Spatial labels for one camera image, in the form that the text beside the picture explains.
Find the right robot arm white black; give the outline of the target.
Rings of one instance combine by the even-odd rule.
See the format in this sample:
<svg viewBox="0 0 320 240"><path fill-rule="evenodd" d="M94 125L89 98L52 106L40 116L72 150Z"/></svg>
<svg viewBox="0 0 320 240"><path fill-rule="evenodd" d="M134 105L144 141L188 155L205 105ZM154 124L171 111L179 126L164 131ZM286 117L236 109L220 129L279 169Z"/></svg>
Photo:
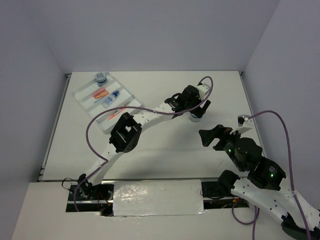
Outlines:
<svg viewBox="0 0 320 240"><path fill-rule="evenodd" d="M240 172L248 173L241 178L231 170L224 170L217 179L221 195L236 195L257 206L295 240L320 238L320 211L292 189L285 171L264 157L263 149L252 138L242 137L240 131L221 124L198 133L204 147L218 139L213 149L225 152Z"/></svg>

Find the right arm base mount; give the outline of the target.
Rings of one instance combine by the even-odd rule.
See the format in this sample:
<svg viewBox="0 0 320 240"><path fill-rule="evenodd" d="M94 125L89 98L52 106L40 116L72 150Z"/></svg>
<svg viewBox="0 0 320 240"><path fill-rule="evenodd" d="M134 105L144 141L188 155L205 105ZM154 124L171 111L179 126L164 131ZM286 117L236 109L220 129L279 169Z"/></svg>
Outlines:
<svg viewBox="0 0 320 240"><path fill-rule="evenodd" d="M240 197L231 193L223 193L216 181L202 181L200 195L203 198L203 207L205 210L212 209L231 209L237 202L236 208L248 208L249 203L246 200L240 200Z"/></svg>

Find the white compartment tray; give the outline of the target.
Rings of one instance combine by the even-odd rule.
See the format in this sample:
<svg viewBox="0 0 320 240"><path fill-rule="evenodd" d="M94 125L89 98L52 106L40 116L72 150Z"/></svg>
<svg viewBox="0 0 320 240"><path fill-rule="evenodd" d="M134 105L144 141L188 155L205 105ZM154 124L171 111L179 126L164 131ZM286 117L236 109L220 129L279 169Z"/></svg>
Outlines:
<svg viewBox="0 0 320 240"><path fill-rule="evenodd" d="M109 72L95 73L92 80L75 90L72 95L91 118L105 110L143 105L141 100Z"/></svg>

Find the silver foil covered panel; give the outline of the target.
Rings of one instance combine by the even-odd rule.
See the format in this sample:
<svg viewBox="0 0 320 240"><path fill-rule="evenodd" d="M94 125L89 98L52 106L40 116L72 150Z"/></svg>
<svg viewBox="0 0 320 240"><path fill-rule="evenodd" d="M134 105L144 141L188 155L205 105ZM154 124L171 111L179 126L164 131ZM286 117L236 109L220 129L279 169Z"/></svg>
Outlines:
<svg viewBox="0 0 320 240"><path fill-rule="evenodd" d="M116 217L187 216L203 214L201 181L117 181L113 191Z"/></svg>

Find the orange translucent cap case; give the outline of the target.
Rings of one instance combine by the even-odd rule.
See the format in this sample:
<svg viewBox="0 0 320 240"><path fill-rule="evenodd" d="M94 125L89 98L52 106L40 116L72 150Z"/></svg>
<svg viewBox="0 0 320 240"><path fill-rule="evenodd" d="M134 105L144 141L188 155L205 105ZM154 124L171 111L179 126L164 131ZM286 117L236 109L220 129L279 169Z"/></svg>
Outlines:
<svg viewBox="0 0 320 240"><path fill-rule="evenodd" d="M104 96L107 96L109 94L109 92L107 90L102 90L102 91L97 91L94 93L93 97L95 99L100 99Z"/></svg>

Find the clear spray bottle blue cap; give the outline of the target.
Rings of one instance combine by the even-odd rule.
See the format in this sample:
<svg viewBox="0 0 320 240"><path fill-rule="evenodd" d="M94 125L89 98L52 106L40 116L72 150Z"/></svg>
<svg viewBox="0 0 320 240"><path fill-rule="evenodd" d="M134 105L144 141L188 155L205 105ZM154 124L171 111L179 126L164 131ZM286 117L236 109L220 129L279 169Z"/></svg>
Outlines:
<svg viewBox="0 0 320 240"><path fill-rule="evenodd" d="M101 104L104 108L108 108L117 98L117 96L119 95L119 91L115 91L113 93L111 93Z"/></svg>

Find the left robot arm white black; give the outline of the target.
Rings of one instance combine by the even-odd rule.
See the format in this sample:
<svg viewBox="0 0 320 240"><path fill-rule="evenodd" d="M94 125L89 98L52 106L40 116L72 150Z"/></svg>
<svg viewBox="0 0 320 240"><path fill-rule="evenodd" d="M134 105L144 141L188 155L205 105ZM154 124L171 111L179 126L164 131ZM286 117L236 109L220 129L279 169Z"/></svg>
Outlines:
<svg viewBox="0 0 320 240"><path fill-rule="evenodd" d="M80 194L88 200L95 198L108 169L123 154L132 151L138 145L139 138L145 130L188 112L199 119L202 118L211 104L208 97L212 90L212 86L209 87L202 83L197 86L188 85L181 93L167 98L154 109L139 107L138 109L144 112L133 115L124 112L111 130L103 154L99 154L92 147L89 141L90 125L88 125L85 132L86 142L99 159L90 170L78 178Z"/></svg>

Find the orange thin pen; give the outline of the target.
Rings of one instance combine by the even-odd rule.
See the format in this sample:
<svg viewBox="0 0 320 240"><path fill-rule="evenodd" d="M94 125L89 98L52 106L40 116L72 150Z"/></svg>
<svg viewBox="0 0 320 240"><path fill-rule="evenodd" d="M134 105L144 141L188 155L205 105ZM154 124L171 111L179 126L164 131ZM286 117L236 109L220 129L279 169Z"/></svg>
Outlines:
<svg viewBox="0 0 320 240"><path fill-rule="evenodd" d="M122 111L124 111L125 108L121 108L119 110L117 110L114 114L112 114L110 117L108 117L108 121L110 121L111 119L115 118L118 114L120 114Z"/></svg>

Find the pink translucent cap case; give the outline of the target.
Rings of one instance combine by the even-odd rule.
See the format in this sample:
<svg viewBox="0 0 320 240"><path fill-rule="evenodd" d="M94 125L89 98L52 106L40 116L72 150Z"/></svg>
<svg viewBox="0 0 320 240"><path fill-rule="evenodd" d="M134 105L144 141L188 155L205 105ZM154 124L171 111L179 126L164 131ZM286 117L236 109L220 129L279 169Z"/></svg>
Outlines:
<svg viewBox="0 0 320 240"><path fill-rule="evenodd" d="M102 92L106 91L106 89L104 87L99 88L98 90L96 90L95 92L92 93L92 95L98 95Z"/></svg>

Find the blue white round jar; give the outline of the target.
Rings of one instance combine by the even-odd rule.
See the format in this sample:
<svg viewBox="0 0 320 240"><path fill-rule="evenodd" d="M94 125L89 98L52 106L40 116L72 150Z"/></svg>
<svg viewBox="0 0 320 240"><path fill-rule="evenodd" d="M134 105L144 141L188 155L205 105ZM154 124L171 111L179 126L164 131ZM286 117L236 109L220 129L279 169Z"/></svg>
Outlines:
<svg viewBox="0 0 320 240"><path fill-rule="evenodd" d="M107 76L104 72L97 72L94 75L94 79L99 87L103 86L107 82Z"/></svg>
<svg viewBox="0 0 320 240"><path fill-rule="evenodd" d="M196 115L193 114L193 113L190 113L189 119L190 119L192 122L199 122L202 118L196 116Z"/></svg>

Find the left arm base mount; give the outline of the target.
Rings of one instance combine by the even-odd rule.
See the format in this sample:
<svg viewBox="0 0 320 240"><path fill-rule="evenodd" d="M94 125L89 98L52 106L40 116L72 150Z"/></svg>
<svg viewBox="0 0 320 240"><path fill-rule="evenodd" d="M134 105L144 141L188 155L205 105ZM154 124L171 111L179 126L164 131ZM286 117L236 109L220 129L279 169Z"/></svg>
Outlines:
<svg viewBox="0 0 320 240"><path fill-rule="evenodd" d="M102 183L97 190L93 191L93 195L87 197L80 189L75 194L77 182L69 177L65 178L61 183L61 187L68 191L65 211L67 213L95 212L103 217L112 217L114 186L113 183Z"/></svg>

